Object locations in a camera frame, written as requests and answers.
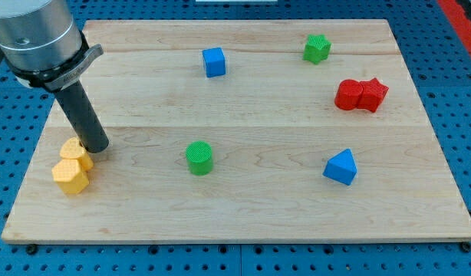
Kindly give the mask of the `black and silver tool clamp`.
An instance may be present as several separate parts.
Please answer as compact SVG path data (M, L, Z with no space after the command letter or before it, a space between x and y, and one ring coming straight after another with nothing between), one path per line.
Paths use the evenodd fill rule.
M80 80L80 76L90 67L93 61L99 58L104 49L100 44L89 46L82 32L81 48L64 63L47 70L34 69L31 71L18 68L8 58L6 62L12 73L23 85L30 88L43 88L47 92L56 93Z

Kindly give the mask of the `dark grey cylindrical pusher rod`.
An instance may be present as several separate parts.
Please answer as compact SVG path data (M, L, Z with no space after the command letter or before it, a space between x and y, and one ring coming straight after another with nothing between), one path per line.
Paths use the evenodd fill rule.
M81 145L89 153L100 153L109 139L80 81L54 94Z

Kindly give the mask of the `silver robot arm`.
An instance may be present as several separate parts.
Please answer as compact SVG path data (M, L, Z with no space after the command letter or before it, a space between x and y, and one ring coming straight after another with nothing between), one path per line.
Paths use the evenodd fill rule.
M23 85L54 95L89 153L108 147L80 81L104 50L88 44L65 0L0 0L0 49Z

